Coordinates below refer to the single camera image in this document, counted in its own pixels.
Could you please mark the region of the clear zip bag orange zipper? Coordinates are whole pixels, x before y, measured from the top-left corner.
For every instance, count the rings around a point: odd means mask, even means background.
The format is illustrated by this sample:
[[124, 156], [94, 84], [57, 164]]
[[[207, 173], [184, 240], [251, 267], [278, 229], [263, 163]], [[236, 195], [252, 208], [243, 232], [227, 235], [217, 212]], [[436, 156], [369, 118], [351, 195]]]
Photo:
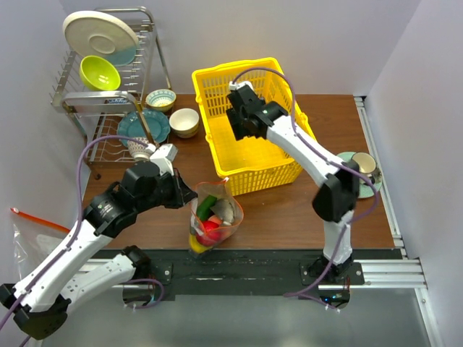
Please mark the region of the clear zip bag orange zipper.
[[196, 256], [209, 252], [239, 228], [244, 212], [228, 188], [229, 179], [200, 182], [190, 203], [190, 251]]

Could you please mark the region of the green cucumber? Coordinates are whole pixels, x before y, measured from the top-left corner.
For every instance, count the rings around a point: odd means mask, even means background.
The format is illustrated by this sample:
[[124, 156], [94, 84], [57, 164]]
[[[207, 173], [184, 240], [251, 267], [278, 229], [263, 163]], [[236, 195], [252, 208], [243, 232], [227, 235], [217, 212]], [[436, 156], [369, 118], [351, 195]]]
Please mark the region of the green cucumber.
[[213, 212], [211, 208], [216, 204], [217, 198], [213, 195], [208, 195], [197, 207], [196, 216], [201, 221], [209, 219]]

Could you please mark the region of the peach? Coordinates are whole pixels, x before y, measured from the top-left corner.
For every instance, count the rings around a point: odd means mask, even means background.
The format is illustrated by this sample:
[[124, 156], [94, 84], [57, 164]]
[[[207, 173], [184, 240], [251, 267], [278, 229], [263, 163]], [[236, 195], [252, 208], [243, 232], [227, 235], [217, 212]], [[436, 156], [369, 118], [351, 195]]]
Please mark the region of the peach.
[[217, 215], [212, 215], [208, 221], [214, 222], [216, 224], [221, 225], [222, 224], [222, 219], [220, 219]]

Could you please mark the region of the red apple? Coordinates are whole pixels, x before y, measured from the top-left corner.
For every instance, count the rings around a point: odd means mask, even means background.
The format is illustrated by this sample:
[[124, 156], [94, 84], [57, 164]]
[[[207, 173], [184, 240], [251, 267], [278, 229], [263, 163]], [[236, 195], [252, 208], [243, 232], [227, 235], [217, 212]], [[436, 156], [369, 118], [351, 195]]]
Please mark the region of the red apple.
[[221, 240], [221, 232], [218, 230], [219, 224], [205, 220], [203, 221], [203, 234], [196, 235], [196, 240], [199, 244], [205, 247], [212, 247]]

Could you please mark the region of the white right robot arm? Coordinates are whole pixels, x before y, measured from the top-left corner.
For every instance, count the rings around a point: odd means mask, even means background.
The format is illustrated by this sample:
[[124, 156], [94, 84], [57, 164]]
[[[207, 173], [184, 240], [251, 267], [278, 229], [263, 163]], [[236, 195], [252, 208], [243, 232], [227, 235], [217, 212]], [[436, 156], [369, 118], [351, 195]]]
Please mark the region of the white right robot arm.
[[343, 161], [306, 134], [281, 105], [266, 102], [252, 84], [230, 82], [231, 108], [226, 115], [236, 140], [262, 137], [292, 157], [318, 186], [312, 206], [323, 220], [322, 256], [309, 266], [312, 276], [337, 284], [348, 275], [352, 262], [350, 223], [360, 193], [359, 166]]

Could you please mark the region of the yellow banana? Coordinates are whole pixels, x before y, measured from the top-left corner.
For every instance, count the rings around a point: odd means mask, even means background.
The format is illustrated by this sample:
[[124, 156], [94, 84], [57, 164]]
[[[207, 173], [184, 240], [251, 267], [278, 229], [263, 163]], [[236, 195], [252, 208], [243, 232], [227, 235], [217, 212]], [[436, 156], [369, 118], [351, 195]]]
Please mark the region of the yellow banana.
[[202, 244], [200, 244], [195, 235], [190, 234], [189, 235], [189, 245], [190, 245], [190, 250], [196, 254], [202, 254], [207, 250], [206, 247], [204, 247]]

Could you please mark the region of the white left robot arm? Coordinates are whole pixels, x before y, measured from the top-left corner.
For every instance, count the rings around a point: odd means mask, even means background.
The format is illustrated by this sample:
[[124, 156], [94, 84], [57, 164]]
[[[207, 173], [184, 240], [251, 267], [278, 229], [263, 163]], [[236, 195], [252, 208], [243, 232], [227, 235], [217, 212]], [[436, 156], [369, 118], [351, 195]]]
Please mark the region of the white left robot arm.
[[120, 283], [143, 283], [150, 258], [138, 247], [125, 247], [112, 260], [84, 275], [78, 270], [137, 216], [155, 207], [179, 209], [194, 200], [177, 169], [162, 171], [139, 162], [95, 196], [62, 242], [26, 278], [1, 285], [1, 303], [28, 337], [43, 340], [55, 333], [72, 311]]

